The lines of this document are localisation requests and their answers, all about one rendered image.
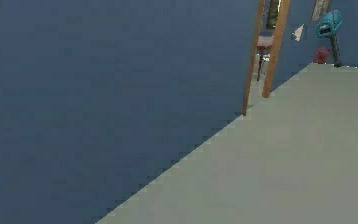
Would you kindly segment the pink round side table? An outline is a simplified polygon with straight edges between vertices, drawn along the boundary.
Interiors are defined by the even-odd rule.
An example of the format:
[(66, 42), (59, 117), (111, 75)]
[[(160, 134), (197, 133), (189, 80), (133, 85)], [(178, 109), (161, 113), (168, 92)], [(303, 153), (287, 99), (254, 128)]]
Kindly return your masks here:
[(260, 74), (263, 64), (264, 52), (272, 47), (273, 36), (260, 36), (257, 43), (257, 51), (259, 54), (258, 61), (258, 70), (257, 70), (257, 80), (260, 80)]

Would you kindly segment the dark green house plant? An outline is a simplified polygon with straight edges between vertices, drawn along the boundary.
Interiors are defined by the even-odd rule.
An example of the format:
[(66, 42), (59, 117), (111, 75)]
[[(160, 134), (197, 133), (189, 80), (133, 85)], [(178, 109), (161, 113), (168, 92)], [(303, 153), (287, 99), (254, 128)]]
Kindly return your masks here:
[(274, 29), (276, 27), (280, 3), (281, 0), (270, 0), (266, 22), (267, 29)]

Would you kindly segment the red round object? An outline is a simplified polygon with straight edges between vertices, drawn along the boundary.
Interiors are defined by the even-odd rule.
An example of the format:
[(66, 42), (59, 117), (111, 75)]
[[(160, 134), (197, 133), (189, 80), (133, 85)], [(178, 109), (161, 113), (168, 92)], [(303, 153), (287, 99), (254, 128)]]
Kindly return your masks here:
[(330, 53), (331, 53), (330, 49), (327, 49), (324, 46), (318, 47), (315, 51), (313, 62), (318, 64), (326, 63), (328, 57), (330, 56)]

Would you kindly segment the brown wooden door frame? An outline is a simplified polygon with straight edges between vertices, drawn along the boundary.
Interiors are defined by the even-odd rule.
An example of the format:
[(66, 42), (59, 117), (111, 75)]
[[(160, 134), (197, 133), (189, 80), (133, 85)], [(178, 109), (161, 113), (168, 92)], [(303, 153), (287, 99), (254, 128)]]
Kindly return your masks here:
[[(257, 44), (259, 41), (260, 28), (261, 28), (263, 12), (264, 12), (264, 8), (265, 8), (265, 2), (266, 2), (266, 0), (258, 0), (258, 6), (257, 6), (257, 10), (256, 10), (256, 21), (255, 21), (255, 27), (254, 27), (251, 51), (250, 51), (250, 63), (249, 63), (248, 71), (247, 71), (247, 81), (246, 81), (246, 84), (244, 87), (244, 100), (243, 100), (243, 105), (242, 105), (242, 115), (243, 116), (245, 116), (247, 114), (247, 109), (248, 109), (251, 80), (252, 80), (252, 76), (253, 76), (255, 57), (256, 57), (256, 52), (257, 52)], [(286, 23), (287, 23), (287, 17), (288, 17), (290, 3), (291, 3), (291, 0), (281, 0), (281, 2), (280, 2), (280, 10), (279, 10), (279, 14), (278, 14), (278, 20), (276, 23), (275, 31), (273, 33), (272, 46), (270, 48), (269, 65), (268, 65), (268, 69), (266, 72), (266, 78), (265, 78), (264, 86), (263, 86), (263, 90), (262, 90), (262, 96), (264, 98), (268, 98), (272, 91), (273, 78), (274, 78), (274, 74), (275, 74), (275, 71), (277, 68), (277, 63), (278, 63), (279, 53), (280, 53), (282, 40), (283, 40), (283, 33), (284, 33)]]

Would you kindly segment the cream triangular wall piece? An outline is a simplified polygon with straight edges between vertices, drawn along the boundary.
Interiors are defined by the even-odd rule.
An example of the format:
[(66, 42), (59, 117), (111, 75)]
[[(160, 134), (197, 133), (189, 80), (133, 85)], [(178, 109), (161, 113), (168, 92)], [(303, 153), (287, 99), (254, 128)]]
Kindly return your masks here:
[(301, 39), (302, 33), (303, 33), (303, 29), (304, 29), (304, 25), (301, 25), (300, 27), (298, 27), (294, 32), (293, 32), (293, 36), (294, 36), (294, 40), (295, 41), (299, 41)]

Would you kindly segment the teal lamp on black post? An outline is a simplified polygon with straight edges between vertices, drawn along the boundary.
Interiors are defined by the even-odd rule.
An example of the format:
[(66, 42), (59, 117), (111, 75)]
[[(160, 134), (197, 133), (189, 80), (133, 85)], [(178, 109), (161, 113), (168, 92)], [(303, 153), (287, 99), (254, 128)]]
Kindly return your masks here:
[(329, 38), (333, 53), (334, 66), (342, 66), (340, 51), (337, 41), (337, 31), (342, 25), (341, 13), (338, 10), (332, 10), (322, 16), (316, 25), (316, 35), (318, 38)]

